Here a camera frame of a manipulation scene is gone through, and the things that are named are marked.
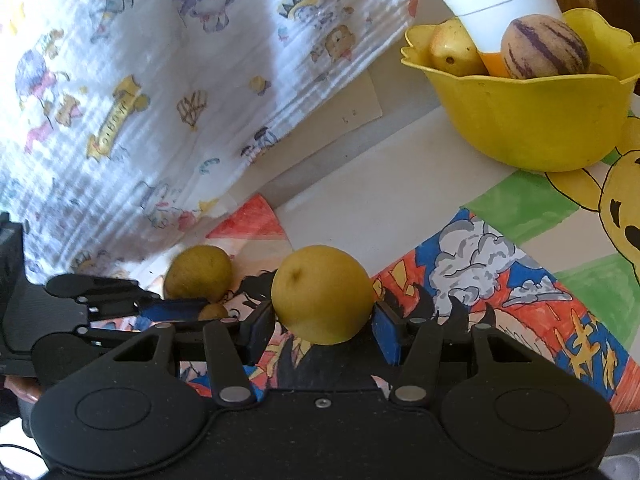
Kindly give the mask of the person's left hand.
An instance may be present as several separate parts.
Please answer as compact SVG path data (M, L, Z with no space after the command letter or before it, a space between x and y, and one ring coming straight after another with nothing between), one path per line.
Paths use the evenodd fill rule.
M42 393L40 383L35 378L6 376L4 388L14 393L17 399L31 404L35 404Z

